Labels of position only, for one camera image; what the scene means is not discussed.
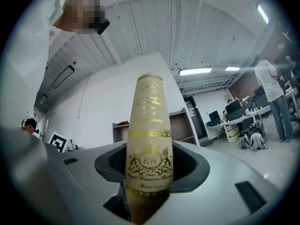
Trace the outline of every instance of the jeans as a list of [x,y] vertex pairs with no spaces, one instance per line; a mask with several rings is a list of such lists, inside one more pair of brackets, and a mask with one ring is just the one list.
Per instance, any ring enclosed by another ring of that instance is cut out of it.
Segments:
[[[270,107],[275,120],[279,139],[280,140],[284,140],[285,138],[291,139],[293,128],[292,128],[292,124],[290,120],[290,112],[289,112],[289,108],[285,96],[282,95],[279,98],[275,99],[274,101],[270,102]],[[285,129],[282,124],[280,112],[282,114],[285,123]]]

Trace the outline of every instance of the bag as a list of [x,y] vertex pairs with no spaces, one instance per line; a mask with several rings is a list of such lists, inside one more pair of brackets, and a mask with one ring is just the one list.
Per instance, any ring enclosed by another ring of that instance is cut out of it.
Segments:
[[265,140],[260,133],[253,133],[250,138],[250,149],[257,151],[267,148]]
[[240,149],[249,149],[250,148],[250,135],[248,131],[243,131],[241,133],[241,138],[240,138]]
[[255,127],[251,130],[251,135],[253,133],[259,133],[263,138],[263,130],[261,128],[261,125],[259,125],[259,124],[255,125]]

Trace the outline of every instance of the white wall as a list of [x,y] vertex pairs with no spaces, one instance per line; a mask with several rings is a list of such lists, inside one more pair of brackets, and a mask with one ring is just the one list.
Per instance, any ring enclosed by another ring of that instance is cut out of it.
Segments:
[[113,143],[112,123],[130,120],[137,78],[147,72],[164,79],[168,112],[186,108],[179,88],[163,57],[159,53],[129,60],[121,66],[110,66],[64,94],[49,114],[46,140],[58,132],[84,148]]
[[[204,124],[210,121],[209,114],[216,110],[220,118],[223,116],[223,111],[227,105],[227,100],[224,97],[227,95],[229,95],[233,100],[228,89],[193,96]],[[220,129],[207,129],[206,131],[210,139],[214,139],[218,136],[218,134],[220,134]]]

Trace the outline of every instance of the person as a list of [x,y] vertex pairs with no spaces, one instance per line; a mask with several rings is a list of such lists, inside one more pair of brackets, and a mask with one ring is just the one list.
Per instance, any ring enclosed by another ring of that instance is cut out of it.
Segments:
[[290,113],[285,95],[277,81],[278,74],[276,68],[267,60],[262,60],[260,55],[255,56],[257,65],[255,67],[255,75],[258,83],[263,87],[267,100],[270,104],[271,111],[275,120],[277,132],[280,142],[284,140],[289,143],[292,139],[292,124],[290,121]]
[[33,134],[36,131],[36,128],[37,128],[37,122],[33,118],[31,118],[25,121],[22,130],[29,132],[30,134]]
[[[226,116],[227,115],[227,112],[226,110],[223,111],[223,117],[221,118],[221,122],[222,123],[225,123],[226,122]],[[225,134],[225,139],[227,139],[227,135],[226,135],[226,132],[225,132],[225,128],[222,128],[222,133]]]
[[61,30],[97,32],[105,10],[96,0],[33,0],[12,30],[0,58],[0,126],[34,118],[49,45]]
[[276,42],[276,49],[279,53],[275,64],[280,69],[286,80],[292,80],[300,87],[300,52],[297,45],[290,42]]

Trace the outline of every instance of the rw logo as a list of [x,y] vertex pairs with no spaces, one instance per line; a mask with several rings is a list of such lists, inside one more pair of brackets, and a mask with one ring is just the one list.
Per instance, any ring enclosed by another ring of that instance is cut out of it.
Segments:
[[157,82],[145,82],[143,83],[140,88],[139,91],[142,93],[150,93],[150,94],[155,94],[158,92],[161,92],[161,88],[160,85]]
[[140,164],[147,169],[155,169],[159,167],[163,159],[159,153],[145,152],[139,157]]

